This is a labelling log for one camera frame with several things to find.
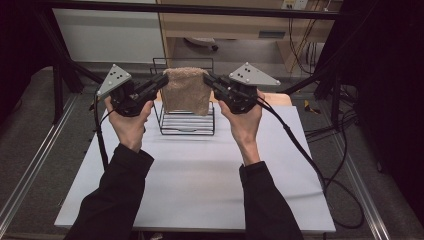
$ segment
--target power strip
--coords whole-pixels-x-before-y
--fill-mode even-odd
[[[305,10],[308,0],[284,0],[281,9]]]

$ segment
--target handheld controller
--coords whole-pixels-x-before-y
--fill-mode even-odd
[[[156,99],[157,92],[168,82],[166,74],[155,75],[143,83],[135,82],[129,73],[114,64],[97,96],[102,98],[109,94],[113,109],[118,114],[134,117],[140,114],[147,101]]]
[[[230,73],[229,77],[204,74],[203,81],[213,89],[215,99],[224,101],[233,114],[247,113],[256,105],[257,85],[281,84],[249,63]]]

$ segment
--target wire rack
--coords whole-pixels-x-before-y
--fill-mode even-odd
[[[214,71],[213,58],[153,58],[153,68],[150,68],[150,73],[155,75],[165,70],[166,67],[163,67],[163,64],[158,62],[165,62],[168,65],[169,61],[172,61],[173,65],[175,65],[176,61],[187,61],[190,62],[190,67]],[[183,110],[166,112],[163,104],[160,107],[155,104],[153,107],[162,135],[213,136],[215,134],[215,108],[213,102],[209,102],[209,110],[205,116],[199,116],[193,112]]]

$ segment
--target white wall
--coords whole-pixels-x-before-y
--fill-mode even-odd
[[[74,61],[151,63],[154,57],[164,57],[157,13],[68,9],[54,9],[54,13]]]

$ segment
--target finger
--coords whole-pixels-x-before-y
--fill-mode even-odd
[[[147,121],[147,117],[152,112],[152,107],[153,107],[153,101],[148,101],[144,104],[143,109],[141,110],[143,113],[143,117],[146,118],[146,121]]]
[[[221,114],[227,117],[228,113],[230,112],[230,109],[228,108],[227,104],[224,101],[218,101],[218,104],[221,107]]]
[[[263,92],[259,91],[259,89],[257,89],[257,92],[258,92],[258,96],[265,100],[265,94]]]
[[[106,105],[106,109],[107,109],[108,112],[113,111],[112,103],[110,103],[111,99],[112,98],[109,96],[109,97],[105,98],[105,101],[104,101],[105,105]]]

